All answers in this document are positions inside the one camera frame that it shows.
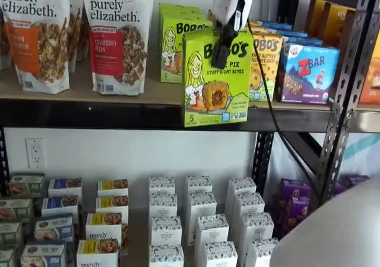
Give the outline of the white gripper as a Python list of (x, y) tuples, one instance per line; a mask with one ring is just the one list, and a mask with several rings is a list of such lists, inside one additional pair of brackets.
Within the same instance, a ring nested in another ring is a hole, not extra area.
[(212, 13), (223, 26), (215, 44), (211, 65), (225, 68), (232, 41), (244, 29), (253, 0), (213, 0)]

